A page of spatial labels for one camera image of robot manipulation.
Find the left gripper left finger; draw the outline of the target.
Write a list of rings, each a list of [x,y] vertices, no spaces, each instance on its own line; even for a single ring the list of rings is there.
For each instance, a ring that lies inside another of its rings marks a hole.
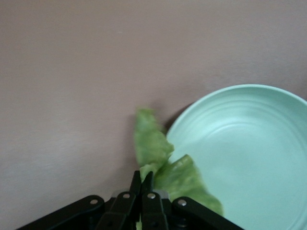
[[[134,230],[133,214],[141,191],[140,172],[135,171],[127,190],[115,192],[108,201],[89,195],[32,221],[21,230]]]

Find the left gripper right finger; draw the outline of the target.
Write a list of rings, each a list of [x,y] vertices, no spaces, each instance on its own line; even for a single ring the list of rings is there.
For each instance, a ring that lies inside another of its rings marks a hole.
[[[242,229],[192,198],[182,196],[171,202],[166,192],[153,189],[153,175],[149,172],[141,187],[143,230]]]

